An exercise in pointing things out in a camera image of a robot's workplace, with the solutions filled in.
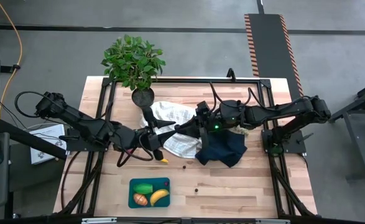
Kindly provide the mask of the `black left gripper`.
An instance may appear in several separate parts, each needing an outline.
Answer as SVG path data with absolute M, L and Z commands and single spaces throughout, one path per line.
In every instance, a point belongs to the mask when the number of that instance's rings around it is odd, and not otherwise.
M 175 124 L 174 121 L 164 121 L 154 116 L 151 107 L 141 108 L 142 115 L 147 124 L 136 131 L 139 146 L 145 150 L 155 160 L 161 161 L 164 159 L 160 147 L 164 146 L 164 143 L 171 138 L 176 131 L 168 131 L 162 134 L 156 134 L 155 128 L 163 128 L 165 126 Z

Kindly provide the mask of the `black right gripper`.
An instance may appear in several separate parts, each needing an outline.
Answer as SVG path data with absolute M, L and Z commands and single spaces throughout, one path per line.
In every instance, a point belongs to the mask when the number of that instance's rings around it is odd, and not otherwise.
M 186 123 L 176 124 L 175 129 L 182 135 L 190 137 L 200 137 L 201 149 L 205 150 L 209 146 L 208 133 L 216 131 L 220 127 L 217 121 L 220 109 L 211 110 L 206 101 L 197 104 L 196 116 L 189 119 Z

